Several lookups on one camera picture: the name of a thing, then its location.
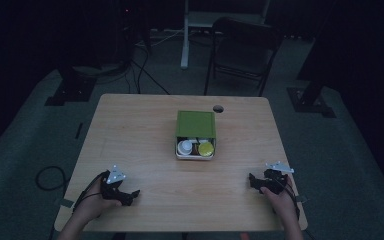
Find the yellow-green coffee capsule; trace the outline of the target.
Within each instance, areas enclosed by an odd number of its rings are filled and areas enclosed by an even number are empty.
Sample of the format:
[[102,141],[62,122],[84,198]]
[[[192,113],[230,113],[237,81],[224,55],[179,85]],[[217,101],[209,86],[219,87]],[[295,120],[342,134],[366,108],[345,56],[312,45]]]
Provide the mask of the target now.
[[211,142],[200,143],[198,146],[198,153],[202,157],[210,157],[214,153],[214,146]]

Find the person's right hand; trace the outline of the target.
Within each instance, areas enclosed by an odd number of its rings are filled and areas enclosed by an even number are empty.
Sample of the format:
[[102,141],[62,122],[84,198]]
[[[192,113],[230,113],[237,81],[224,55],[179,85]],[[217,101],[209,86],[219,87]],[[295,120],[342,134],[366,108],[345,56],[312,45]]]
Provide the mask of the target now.
[[272,193],[269,189],[262,187],[263,195],[271,203],[275,213],[278,217],[296,217],[299,220],[297,215],[297,206],[295,201],[295,195],[292,188],[292,182],[288,179],[290,186],[288,189],[291,191],[291,194],[288,194],[286,191],[282,191],[279,195]]

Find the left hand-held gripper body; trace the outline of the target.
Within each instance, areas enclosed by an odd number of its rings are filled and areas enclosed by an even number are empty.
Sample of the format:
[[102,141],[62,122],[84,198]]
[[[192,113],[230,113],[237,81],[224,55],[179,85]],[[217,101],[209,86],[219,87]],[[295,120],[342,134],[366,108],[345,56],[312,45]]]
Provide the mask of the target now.
[[126,175],[116,164],[110,170],[103,172],[101,181],[101,193],[104,199],[127,201],[129,195],[119,190],[120,185],[125,180]]

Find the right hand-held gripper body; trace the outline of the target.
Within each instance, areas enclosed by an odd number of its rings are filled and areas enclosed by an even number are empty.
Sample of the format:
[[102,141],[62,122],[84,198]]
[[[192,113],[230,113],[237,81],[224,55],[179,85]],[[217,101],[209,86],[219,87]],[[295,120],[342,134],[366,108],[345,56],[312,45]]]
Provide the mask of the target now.
[[294,173],[295,170],[284,163],[278,161],[276,163],[266,163],[266,170],[264,171],[264,188],[269,189],[272,193],[279,195],[282,191],[291,194],[288,189],[288,174]]

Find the white desk frame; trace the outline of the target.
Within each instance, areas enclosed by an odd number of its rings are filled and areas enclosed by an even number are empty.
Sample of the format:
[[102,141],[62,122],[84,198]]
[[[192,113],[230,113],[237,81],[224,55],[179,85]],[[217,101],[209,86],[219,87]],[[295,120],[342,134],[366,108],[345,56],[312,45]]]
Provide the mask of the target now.
[[203,12],[192,11],[189,9],[189,0],[184,0],[184,18],[183,18],[183,45],[180,61],[180,68],[185,70],[189,65],[189,35],[190,28],[210,28],[212,24],[220,17],[228,16],[247,20],[251,22],[264,23],[267,18],[268,9],[271,0],[264,0],[259,13],[239,13],[234,11],[222,12]]

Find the white coffee capsule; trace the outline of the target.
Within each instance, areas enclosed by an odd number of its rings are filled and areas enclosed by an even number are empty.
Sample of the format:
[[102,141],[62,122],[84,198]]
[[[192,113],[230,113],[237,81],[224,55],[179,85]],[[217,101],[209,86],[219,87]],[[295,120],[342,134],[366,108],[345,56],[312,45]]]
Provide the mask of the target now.
[[193,144],[190,140],[183,140],[177,144],[177,152],[180,155],[186,156],[192,153]]

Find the black stand base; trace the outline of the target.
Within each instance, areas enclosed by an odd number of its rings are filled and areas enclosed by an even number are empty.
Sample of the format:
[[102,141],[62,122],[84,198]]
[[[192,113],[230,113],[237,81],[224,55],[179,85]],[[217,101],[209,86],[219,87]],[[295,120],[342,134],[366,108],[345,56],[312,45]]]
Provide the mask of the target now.
[[297,78],[308,80],[305,88],[288,87],[287,93],[296,112],[319,113],[325,118],[336,115],[322,97],[322,89],[331,73],[328,58],[319,40],[313,41],[312,48],[305,59]]
[[88,102],[96,84],[96,79],[85,77],[71,66],[58,68],[62,81],[46,106],[63,106],[66,102]]

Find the person's left hand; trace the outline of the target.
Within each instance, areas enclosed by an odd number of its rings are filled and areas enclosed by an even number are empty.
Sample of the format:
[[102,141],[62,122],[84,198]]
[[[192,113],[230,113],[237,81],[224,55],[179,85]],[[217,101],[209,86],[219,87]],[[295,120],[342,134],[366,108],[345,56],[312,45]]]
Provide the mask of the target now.
[[81,200],[73,214],[88,216],[93,220],[106,210],[120,205],[118,200],[106,200],[102,197],[101,179],[98,178],[88,189],[86,196]]

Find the black folding chair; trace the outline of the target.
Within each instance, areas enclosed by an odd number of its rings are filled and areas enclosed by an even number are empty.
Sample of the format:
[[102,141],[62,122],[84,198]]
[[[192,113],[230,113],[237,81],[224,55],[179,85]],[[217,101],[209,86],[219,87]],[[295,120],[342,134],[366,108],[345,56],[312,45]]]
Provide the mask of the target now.
[[283,42],[281,32],[270,25],[221,17],[213,23],[210,34],[204,94],[208,92],[210,77],[216,78],[216,73],[221,72],[257,81],[261,97]]

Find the green drawer box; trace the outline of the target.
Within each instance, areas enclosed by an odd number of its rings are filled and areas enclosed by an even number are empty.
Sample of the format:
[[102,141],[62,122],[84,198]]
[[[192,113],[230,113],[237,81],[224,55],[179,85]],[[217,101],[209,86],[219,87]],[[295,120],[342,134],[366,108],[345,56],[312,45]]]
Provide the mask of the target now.
[[175,136],[215,138],[215,114],[205,111],[179,110],[177,113]]

